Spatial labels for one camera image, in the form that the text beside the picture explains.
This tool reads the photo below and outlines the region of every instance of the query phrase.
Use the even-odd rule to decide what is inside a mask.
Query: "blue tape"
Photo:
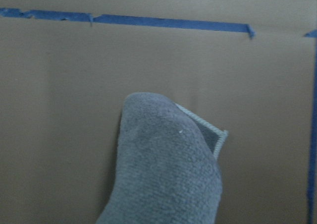
[[[315,173],[316,173],[316,151],[317,151],[317,40],[315,45],[315,81],[314,81],[314,97],[313,97],[313,116],[312,116],[312,130],[311,130],[311,147],[309,157],[308,170],[308,224],[313,224],[314,213],[314,197],[315,197]]]
[[[305,37],[317,37],[317,29],[306,33]]]
[[[103,14],[99,17],[93,18],[90,13],[81,12],[57,12],[44,10],[30,10],[21,12],[17,8],[0,8],[0,15],[3,17],[17,17],[17,18],[35,18],[46,20],[69,20],[76,22],[97,22],[110,24],[124,24],[136,26],[151,26],[151,27],[169,27],[169,28],[183,28],[183,29],[198,29],[198,30],[212,30],[212,31],[226,31],[226,32],[244,32],[248,33],[250,38],[255,37],[255,31],[249,24],[228,23],[228,22],[209,22],[209,21],[195,21],[182,19],[164,19],[154,17],[134,17],[134,16],[120,16]]]

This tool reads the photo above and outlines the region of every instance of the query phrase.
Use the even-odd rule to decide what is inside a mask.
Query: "beige surface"
[[[120,109],[136,91],[162,93],[229,130],[217,223],[305,221],[314,40],[302,35],[315,26],[315,0],[154,2],[0,0],[253,22],[258,33],[250,41],[244,33],[0,18],[0,223],[94,223],[113,185]]]

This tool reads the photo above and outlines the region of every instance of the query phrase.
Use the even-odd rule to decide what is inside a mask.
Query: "towel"
[[[114,188],[96,224],[213,224],[226,136],[163,95],[129,95]]]

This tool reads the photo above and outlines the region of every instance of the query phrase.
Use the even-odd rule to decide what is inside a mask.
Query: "fabric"
[[[214,223],[222,184],[210,147],[219,139],[163,95],[128,96],[115,184],[97,224]]]

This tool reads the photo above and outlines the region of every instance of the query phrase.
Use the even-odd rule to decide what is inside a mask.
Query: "microfiber cloth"
[[[115,184],[97,224],[213,224],[226,136],[163,95],[128,96]]]

